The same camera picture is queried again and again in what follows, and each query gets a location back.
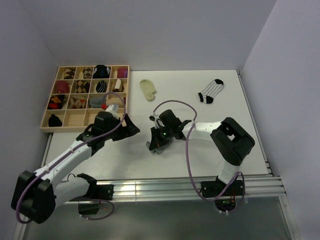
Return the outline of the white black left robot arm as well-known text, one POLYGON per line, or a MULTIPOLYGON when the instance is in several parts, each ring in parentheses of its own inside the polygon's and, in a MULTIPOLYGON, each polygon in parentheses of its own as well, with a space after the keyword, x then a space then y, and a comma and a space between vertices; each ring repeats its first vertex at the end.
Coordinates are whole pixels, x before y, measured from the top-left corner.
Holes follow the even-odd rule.
POLYGON ((108 111, 99 112, 94 123, 55 160, 34 172, 25 170, 19 175, 11 201, 18 222, 41 224, 65 202, 75 198, 94 200, 98 193, 95 178, 80 173, 71 181, 63 179, 103 148, 106 141, 123 140, 139 132, 127 114, 118 118, 108 111))

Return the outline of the black sock with white stripes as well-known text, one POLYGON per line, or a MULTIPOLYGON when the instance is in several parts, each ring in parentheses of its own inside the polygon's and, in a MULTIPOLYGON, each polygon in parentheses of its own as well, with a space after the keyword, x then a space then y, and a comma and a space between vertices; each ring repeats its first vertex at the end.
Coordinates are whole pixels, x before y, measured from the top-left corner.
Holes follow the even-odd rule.
POLYGON ((48 119, 48 127, 61 127, 63 125, 62 121, 55 114, 51 114, 48 119))

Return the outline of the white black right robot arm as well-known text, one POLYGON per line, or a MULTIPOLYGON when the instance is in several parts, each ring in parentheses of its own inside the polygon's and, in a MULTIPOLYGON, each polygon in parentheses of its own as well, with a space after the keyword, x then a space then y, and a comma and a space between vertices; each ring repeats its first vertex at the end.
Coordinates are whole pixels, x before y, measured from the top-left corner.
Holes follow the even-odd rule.
POLYGON ((184 141, 189 179, 193 188, 196 188, 190 165, 189 141, 213 142, 222 155, 224 164, 214 181, 214 192, 208 200, 218 200, 233 190, 238 176, 243 175, 240 171, 243 160, 255 146, 254 139, 233 118, 227 117, 218 122, 181 121, 168 109, 160 115, 153 113, 149 119, 154 123, 154 127, 150 129, 151 140, 147 143, 150 152, 159 154, 173 140, 184 141))

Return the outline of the grey ankle sock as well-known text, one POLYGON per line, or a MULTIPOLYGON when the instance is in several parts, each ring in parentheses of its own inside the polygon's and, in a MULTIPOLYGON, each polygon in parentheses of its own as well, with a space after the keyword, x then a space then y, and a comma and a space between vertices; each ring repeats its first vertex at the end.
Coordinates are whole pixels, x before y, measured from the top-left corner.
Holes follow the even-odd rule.
POLYGON ((147 142, 145 143, 145 145, 146 145, 147 149, 148 149, 152 154, 160 155, 160 154, 162 154, 172 143, 173 143, 173 139, 170 139, 170 140, 168 141, 168 143, 165 144, 164 146, 157 147, 157 148, 155 148, 155 149, 153 149, 153 150, 150 150, 150 145, 151 145, 151 142, 150 142, 150 141, 147 141, 147 142))

